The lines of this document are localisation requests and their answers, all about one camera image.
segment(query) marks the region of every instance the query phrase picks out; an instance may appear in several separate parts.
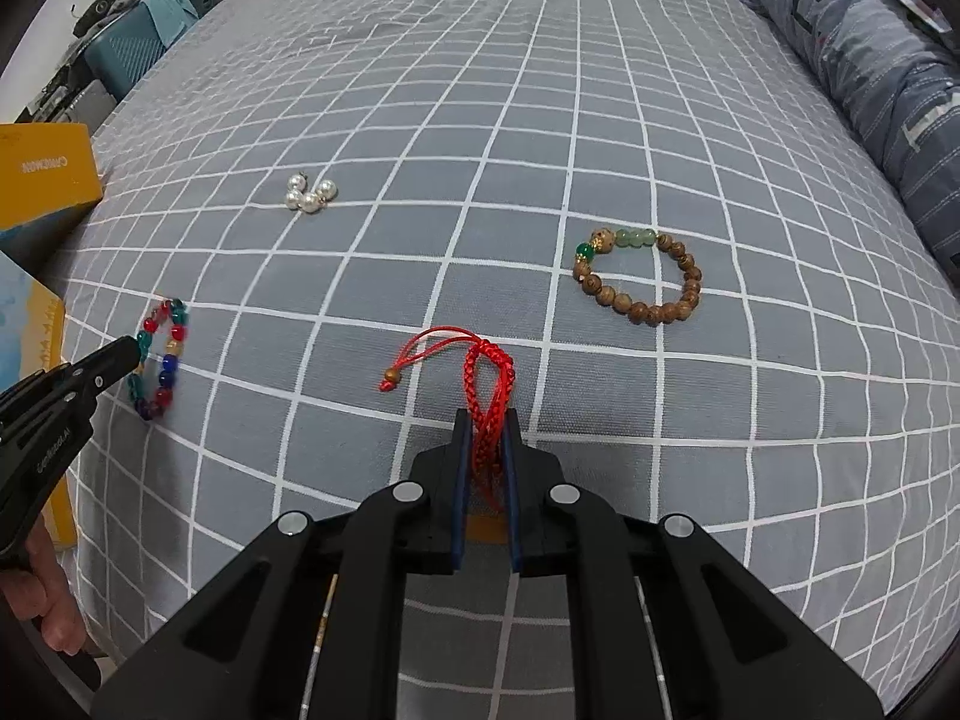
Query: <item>red braided bracelet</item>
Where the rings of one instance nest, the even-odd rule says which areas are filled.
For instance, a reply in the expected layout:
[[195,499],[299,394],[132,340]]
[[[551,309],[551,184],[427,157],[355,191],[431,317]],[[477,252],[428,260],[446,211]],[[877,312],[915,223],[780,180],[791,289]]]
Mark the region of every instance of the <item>red braided bracelet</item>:
[[[443,341],[437,341],[433,346],[427,346],[424,351],[411,355],[411,349],[431,333],[456,333],[456,335],[444,338]],[[477,485],[479,485],[484,497],[487,498],[488,504],[499,512],[502,507],[496,500],[494,484],[501,473],[498,446],[500,444],[500,433],[503,430],[503,420],[506,418],[507,404],[510,402],[510,392],[514,388],[514,361],[511,356],[495,343],[487,341],[486,338],[480,338],[477,334],[464,330],[462,327],[451,327],[449,325],[431,327],[422,333],[417,333],[402,346],[394,364],[383,372],[380,391],[389,392],[391,389],[395,389],[397,384],[400,384],[402,378],[400,370],[403,367],[413,365],[418,360],[424,360],[445,346],[449,346],[450,343],[460,343],[461,341],[471,344],[467,350],[467,357],[464,358],[464,396],[467,399],[467,410],[473,420],[473,427],[476,429],[473,438],[472,457],[470,458],[473,478],[477,480]],[[480,408],[480,400],[477,397],[476,390],[476,366],[481,355],[488,358],[499,370],[490,405],[486,412]]]

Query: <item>light blue cloth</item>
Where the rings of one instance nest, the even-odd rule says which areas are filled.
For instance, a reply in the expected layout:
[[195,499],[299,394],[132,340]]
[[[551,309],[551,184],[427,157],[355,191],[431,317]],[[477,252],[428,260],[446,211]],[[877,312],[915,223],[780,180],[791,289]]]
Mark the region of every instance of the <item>light blue cloth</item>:
[[169,49],[182,34],[197,23],[197,10],[189,0],[144,0],[150,11],[157,35]]

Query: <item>pearl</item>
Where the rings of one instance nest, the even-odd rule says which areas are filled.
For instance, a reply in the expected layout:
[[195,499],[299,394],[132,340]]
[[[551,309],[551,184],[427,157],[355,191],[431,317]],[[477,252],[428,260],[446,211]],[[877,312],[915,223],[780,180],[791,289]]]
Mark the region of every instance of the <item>pearl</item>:
[[305,214],[315,214],[326,205],[326,200],[322,199],[315,191],[304,193],[304,199],[301,199],[299,208]]
[[290,191],[303,191],[306,189],[306,176],[301,172],[295,172],[287,179],[287,189]]
[[337,185],[334,184],[329,178],[325,178],[323,181],[320,181],[317,184],[317,194],[321,199],[330,201],[337,196]]
[[291,189],[283,199],[283,204],[291,211],[298,209],[301,202],[304,202],[304,193],[299,189]]

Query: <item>brown bead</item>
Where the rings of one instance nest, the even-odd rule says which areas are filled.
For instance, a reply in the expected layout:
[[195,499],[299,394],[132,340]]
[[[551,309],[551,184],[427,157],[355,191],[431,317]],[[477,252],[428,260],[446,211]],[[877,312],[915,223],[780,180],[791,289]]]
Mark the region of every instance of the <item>brown bead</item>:
[[613,305],[613,298],[616,298],[616,290],[610,285],[606,285],[597,293],[597,302],[601,306]]
[[613,244],[616,241],[616,235],[613,230],[602,227],[590,233],[590,245],[597,254],[610,254],[613,251]]
[[573,277],[577,281],[582,281],[584,276],[589,276],[590,264],[586,260],[580,260],[573,264]]
[[661,322],[669,324],[677,318],[677,306],[675,303],[664,303],[661,306]]
[[584,276],[584,280],[580,282],[580,287],[588,295],[596,295],[603,289],[603,282],[597,274],[589,274]]
[[641,324],[642,322],[646,322],[647,312],[649,310],[650,309],[646,303],[637,300],[637,302],[630,307],[630,311],[627,312],[627,319],[630,319],[633,324]]
[[634,304],[631,300],[630,295],[627,293],[620,293],[616,295],[616,298],[613,298],[613,311],[616,311],[618,314],[626,314],[630,311],[630,307]]

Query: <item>red bead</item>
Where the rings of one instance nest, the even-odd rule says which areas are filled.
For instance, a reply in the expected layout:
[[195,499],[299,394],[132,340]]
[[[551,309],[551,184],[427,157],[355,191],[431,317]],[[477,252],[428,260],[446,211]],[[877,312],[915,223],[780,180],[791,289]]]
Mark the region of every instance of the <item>red bead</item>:
[[160,408],[167,408],[173,402],[173,399],[174,391],[172,389],[167,389],[166,386],[157,387],[157,392],[154,393],[154,402]]

